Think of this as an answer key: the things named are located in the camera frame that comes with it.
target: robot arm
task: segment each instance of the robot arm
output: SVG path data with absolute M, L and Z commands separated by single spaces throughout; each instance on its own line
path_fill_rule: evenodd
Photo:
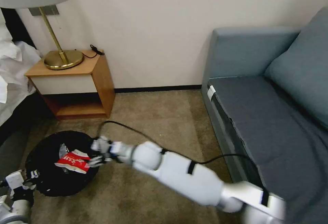
M 156 178 L 162 184 L 197 202 L 200 205 L 215 206 L 224 212 L 238 212 L 246 204 L 245 224 L 279 224 L 285 218 L 285 201 L 269 194 L 263 201 L 263 190 L 249 182 L 224 183 L 215 172 L 180 154 L 166 151 L 155 143 L 145 142 L 129 146 L 113 142 L 111 146 L 105 137 L 93 144 L 93 149 L 132 165 L 133 168 Z M 94 166 L 99 158 L 90 162 Z
M 7 196 L 0 197 L 0 224 L 30 223 L 31 207 L 34 203 L 33 187 L 24 185 L 22 171 L 18 170 L 9 174 L 0 187 L 8 186 L 13 191 L 14 203 L 9 207 L 6 203 Z

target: red snack bag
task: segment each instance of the red snack bag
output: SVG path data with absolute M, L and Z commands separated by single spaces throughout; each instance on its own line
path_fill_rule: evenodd
M 85 160 L 90 160 L 90 157 L 86 153 L 76 149 L 60 158 L 55 165 L 61 168 L 67 168 L 71 171 L 86 174 L 89 170 L 89 165 Z

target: power cord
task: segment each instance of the power cord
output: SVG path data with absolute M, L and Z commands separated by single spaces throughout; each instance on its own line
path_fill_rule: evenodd
M 108 121 L 104 121 L 103 123 L 101 123 L 101 124 L 99 125 L 99 127 L 98 127 L 98 131 L 97 131 L 97 137 L 96 137 L 96 139 L 100 137 L 100 135 L 101 135 L 101 131 L 102 131 L 102 128 L 103 128 L 103 126 L 104 126 L 105 124 L 107 124 L 107 123 L 117 124 L 117 125 L 119 125 L 119 126 L 122 126 L 122 127 L 124 127 L 124 128 L 127 128 L 127 129 L 129 129 L 129 130 L 131 130 L 131 131 L 134 131 L 134 132 L 136 132 L 136 133 L 138 133 L 138 134 L 144 136 L 144 137 L 147 138 L 149 141 L 151 141 L 151 142 L 157 144 L 159 147 L 163 148 L 163 151 L 174 152 L 174 153 L 179 154 L 179 155 L 181 155 L 181 156 L 183 156 L 183 157 L 186 157 L 185 155 L 183 155 L 183 154 L 181 154 L 181 153 L 179 153 L 179 152 L 176 152 L 176 151 L 173 151 L 173 150 L 168 150 L 168 149 L 164 148 L 164 147 L 163 147 L 162 145 L 160 145 L 157 141 L 155 141 L 155 140 L 154 140 L 153 138 L 151 138 L 150 136 L 144 134 L 143 132 L 138 131 L 138 130 L 136 130 L 136 129 L 134 129 L 134 128 L 128 126 L 128 125 L 122 124 L 122 123 L 117 122 L 117 121 L 108 120 Z M 189 157 L 186 157 L 186 158 L 188 158 L 188 159 L 194 161 L 195 163 L 198 163 L 198 164 L 202 164 L 202 165 L 204 165 L 204 164 L 208 164 L 208 163 L 210 163 L 210 162 L 213 162 L 213 161 L 215 161 L 215 160 L 217 160 L 217 159 L 220 159 L 220 158 L 223 158 L 223 157 L 229 157 L 229 156 L 238 156 L 238 157 L 241 157 L 241 158 L 244 158 L 244 159 L 250 161 L 250 162 L 252 163 L 252 166 L 253 166 L 254 169 L 256 170 L 256 173 L 257 173 L 259 179 L 261 178 L 261 177 L 260 177 L 259 170 L 258 170 L 258 168 L 257 168 L 257 166 L 256 166 L 256 164 L 255 164 L 255 162 L 254 162 L 249 156 L 246 156 L 246 155 L 243 155 L 243 154 L 238 154 L 238 153 L 222 154 L 222 155 L 216 156 L 216 157 L 214 157 L 214 158 L 212 158 L 212 159 L 210 159 L 210 160 L 208 160 L 208 161 L 204 161 L 204 162 L 198 162 L 198 161 L 195 161 L 195 160 L 190 159 Z M 265 202 L 267 202 L 267 200 L 268 200 L 268 197 L 269 197 L 269 191 L 268 191 L 267 188 L 263 185 L 263 183 L 262 183 L 261 180 L 260 180 L 260 182 L 261 182 L 261 183 L 260 183 L 259 187 L 263 189 L 263 198 L 262 198 L 262 202 L 265 203 Z
M 94 56 L 87 56 L 86 54 L 84 54 L 84 53 L 82 52 L 82 54 L 83 54 L 85 57 L 89 58 L 89 59 L 95 58 L 97 55 L 105 55 L 104 52 L 99 51 L 99 50 L 97 49 L 97 47 L 93 46 L 92 44 L 90 45 L 90 48 L 96 53 Z

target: baseboard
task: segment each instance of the baseboard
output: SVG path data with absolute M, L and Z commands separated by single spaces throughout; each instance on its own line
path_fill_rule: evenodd
M 202 85 L 174 85 L 168 87 L 115 88 L 115 93 L 199 90 L 201 87 Z

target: nightstand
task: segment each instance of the nightstand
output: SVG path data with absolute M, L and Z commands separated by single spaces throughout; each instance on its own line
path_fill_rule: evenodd
M 92 50 L 82 52 L 95 55 Z M 25 75 L 59 120 L 110 116 L 115 92 L 105 55 L 85 57 L 65 70 L 47 69 L 40 60 Z

